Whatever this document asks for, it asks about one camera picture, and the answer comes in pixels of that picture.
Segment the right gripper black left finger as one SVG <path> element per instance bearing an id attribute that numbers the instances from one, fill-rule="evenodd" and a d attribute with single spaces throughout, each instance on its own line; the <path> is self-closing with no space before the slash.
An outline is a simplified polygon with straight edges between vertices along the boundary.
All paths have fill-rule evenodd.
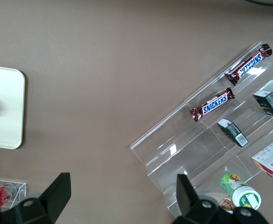
<path id="1" fill-rule="evenodd" d="M 0 215 L 2 224 L 54 224 L 71 197 L 70 173 L 61 173 L 37 198 L 27 198 Z"/>

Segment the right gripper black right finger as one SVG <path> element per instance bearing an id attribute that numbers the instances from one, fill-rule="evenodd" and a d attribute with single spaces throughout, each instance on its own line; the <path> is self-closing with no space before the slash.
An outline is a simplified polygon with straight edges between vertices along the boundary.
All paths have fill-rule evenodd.
<path id="1" fill-rule="evenodd" d="M 210 196 L 199 196 L 186 175 L 177 175 L 176 197 L 181 215 L 174 224 L 231 224 L 232 214 Z"/>

